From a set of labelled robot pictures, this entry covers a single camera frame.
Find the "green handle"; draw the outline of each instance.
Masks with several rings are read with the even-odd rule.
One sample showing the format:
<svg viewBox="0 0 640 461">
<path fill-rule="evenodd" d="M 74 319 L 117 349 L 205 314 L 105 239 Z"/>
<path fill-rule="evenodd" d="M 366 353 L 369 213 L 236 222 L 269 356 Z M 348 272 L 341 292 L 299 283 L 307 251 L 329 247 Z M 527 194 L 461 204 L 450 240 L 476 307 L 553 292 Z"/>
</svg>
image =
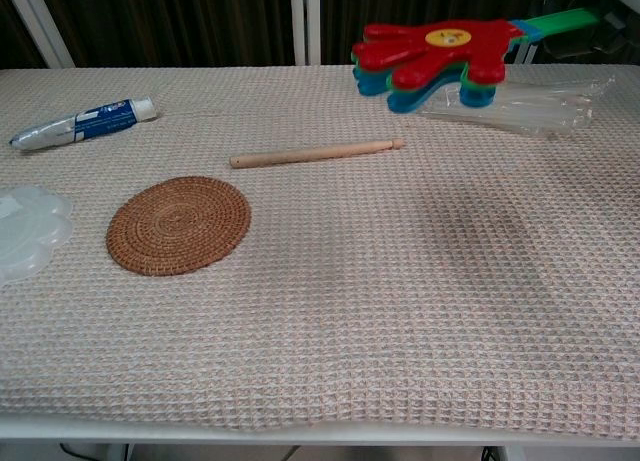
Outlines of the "green handle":
<svg viewBox="0 0 640 461">
<path fill-rule="evenodd" d="M 527 24 L 539 29 L 544 36 L 573 31 L 599 22 L 600 18 L 585 8 L 570 9 L 526 20 Z"/>
</svg>

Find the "clear plastic tray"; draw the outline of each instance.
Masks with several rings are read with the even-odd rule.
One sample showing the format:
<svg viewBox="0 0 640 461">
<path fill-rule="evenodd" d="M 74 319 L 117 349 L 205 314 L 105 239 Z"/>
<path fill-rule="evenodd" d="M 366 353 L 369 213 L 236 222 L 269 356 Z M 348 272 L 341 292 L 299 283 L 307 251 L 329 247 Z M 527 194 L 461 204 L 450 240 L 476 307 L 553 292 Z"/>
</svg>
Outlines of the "clear plastic tray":
<svg viewBox="0 0 640 461">
<path fill-rule="evenodd" d="M 484 108 L 463 105 L 460 85 L 450 84 L 434 93 L 417 113 L 533 135 L 568 133 L 589 126 L 594 102 L 614 82 L 613 77 L 545 86 L 507 82 L 499 86 L 493 103 Z"/>
<path fill-rule="evenodd" d="M 0 190 L 0 288 L 33 276 L 71 237 L 71 202 L 36 186 Z"/>
</svg>

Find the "toy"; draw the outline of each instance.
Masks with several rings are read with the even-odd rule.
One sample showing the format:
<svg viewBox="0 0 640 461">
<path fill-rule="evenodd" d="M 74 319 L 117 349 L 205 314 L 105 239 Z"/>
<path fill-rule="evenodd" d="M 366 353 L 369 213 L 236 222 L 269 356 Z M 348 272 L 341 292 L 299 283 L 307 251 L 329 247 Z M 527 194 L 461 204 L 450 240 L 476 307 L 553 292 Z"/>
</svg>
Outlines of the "toy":
<svg viewBox="0 0 640 461">
<path fill-rule="evenodd" d="M 353 70 L 365 96 L 391 90 L 389 109 L 406 113 L 435 90 L 459 81 L 467 106 L 491 104 L 505 78 L 504 55 L 517 44 L 599 22 L 588 9 L 572 9 L 529 20 L 451 20 L 408 27 L 371 24 L 353 46 Z"/>
</svg>

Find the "rattan coaster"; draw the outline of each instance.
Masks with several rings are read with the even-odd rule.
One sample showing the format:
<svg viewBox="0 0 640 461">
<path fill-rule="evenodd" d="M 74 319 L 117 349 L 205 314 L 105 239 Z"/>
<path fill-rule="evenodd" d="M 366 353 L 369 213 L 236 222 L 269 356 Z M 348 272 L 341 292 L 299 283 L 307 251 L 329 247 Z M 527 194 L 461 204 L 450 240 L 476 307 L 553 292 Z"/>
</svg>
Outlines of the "rattan coaster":
<svg viewBox="0 0 640 461">
<path fill-rule="evenodd" d="M 224 258 L 249 229 L 240 191 L 200 176 L 174 178 L 137 194 L 107 231 L 107 249 L 123 268 L 147 276 L 183 274 Z"/>
</svg>

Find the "plastic bag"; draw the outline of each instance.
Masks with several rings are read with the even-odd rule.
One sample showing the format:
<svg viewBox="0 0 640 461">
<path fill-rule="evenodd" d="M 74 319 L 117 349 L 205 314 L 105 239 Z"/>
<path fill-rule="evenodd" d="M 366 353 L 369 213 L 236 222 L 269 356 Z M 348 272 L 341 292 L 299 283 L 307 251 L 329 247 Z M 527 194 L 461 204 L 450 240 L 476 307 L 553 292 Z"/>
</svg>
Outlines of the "plastic bag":
<svg viewBox="0 0 640 461">
<path fill-rule="evenodd" d="M 449 84 L 417 111 L 422 116 L 488 124 L 530 135 L 569 133 L 589 126 L 593 103 L 615 79 L 591 79 L 535 85 L 507 82 L 496 90 L 493 103 L 469 108 L 460 102 L 460 85 Z"/>
</svg>

